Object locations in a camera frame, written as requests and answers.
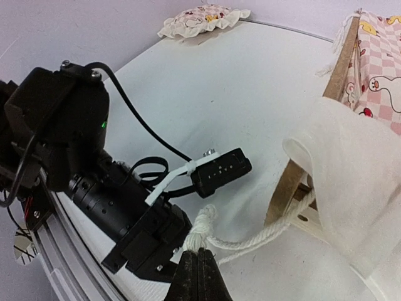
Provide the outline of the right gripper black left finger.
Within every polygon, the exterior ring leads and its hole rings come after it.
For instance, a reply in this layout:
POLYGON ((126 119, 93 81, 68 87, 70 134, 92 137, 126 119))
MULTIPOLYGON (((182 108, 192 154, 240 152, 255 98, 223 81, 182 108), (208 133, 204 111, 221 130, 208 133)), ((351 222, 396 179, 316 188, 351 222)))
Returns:
POLYGON ((193 251, 184 251, 169 291, 165 297, 166 300, 192 301, 198 299, 197 281, 198 281, 198 257, 193 251))

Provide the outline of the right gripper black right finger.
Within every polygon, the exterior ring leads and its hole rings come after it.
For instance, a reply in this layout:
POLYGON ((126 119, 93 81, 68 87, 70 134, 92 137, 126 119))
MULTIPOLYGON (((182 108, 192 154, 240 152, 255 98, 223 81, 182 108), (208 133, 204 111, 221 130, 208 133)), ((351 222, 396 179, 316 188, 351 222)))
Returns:
POLYGON ((199 301, 233 301, 214 255, 201 248, 197 254, 197 293, 199 301))

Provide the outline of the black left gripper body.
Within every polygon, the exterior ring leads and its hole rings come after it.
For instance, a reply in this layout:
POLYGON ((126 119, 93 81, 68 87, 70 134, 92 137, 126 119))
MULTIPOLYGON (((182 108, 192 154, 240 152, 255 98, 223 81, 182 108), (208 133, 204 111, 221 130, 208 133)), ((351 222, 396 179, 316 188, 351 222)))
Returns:
POLYGON ((161 182, 162 172, 135 176, 134 169, 110 159, 94 172, 75 174, 67 195, 115 246, 101 264, 116 274, 126 268, 142 280, 171 281, 171 262, 190 229, 187 215, 164 198, 146 203, 149 187, 161 182))

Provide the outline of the wooden pet bed frame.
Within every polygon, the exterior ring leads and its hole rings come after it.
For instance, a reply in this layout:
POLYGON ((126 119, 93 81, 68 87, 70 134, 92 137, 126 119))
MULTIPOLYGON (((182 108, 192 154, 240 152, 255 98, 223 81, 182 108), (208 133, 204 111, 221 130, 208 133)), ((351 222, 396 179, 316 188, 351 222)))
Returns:
MULTIPOLYGON (((360 16, 361 12, 357 11, 344 20, 333 42, 335 62, 318 73, 319 76, 331 74, 323 92, 325 100, 339 102, 342 98, 348 66, 357 40, 360 16)), ((322 138, 323 132, 319 125, 310 122, 306 124, 306 129, 298 132, 298 136, 284 142, 296 158, 289 160, 271 197, 261 234, 265 240, 275 239, 292 224, 322 237, 312 177, 305 170, 305 167, 310 166, 319 146, 324 146, 322 138), (302 216, 306 218, 304 226, 298 219, 302 216)))

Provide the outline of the duck print bed cushion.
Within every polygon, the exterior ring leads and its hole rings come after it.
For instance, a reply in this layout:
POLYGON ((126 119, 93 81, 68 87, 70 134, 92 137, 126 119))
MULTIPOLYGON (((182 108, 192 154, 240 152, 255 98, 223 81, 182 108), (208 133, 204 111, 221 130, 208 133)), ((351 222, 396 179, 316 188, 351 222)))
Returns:
POLYGON ((286 140, 310 122, 323 132, 305 170, 324 236, 378 300, 399 300, 400 16, 361 13, 341 100, 317 100, 286 140))

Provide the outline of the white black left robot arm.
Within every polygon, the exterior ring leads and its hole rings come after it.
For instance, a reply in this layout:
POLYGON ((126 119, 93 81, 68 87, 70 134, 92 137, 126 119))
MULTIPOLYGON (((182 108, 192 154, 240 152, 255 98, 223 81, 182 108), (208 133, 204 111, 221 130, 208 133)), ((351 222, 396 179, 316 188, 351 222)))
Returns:
POLYGON ((139 160, 139 166, 162 166, 139 174, 106 152, 110 98, 103 74, 134 110, 114 72, 100 62, 64 61, 58 71, 37 67, 20 84, 1 83, 1 206, 18 200, 32 216, 39 200, 64 193, 114 241, 102 260, 107 270, 125 268, 142 280, 169 283, 189 219, 169 203, 172 193, 149 200, 169 173, 164 158, 139 160))

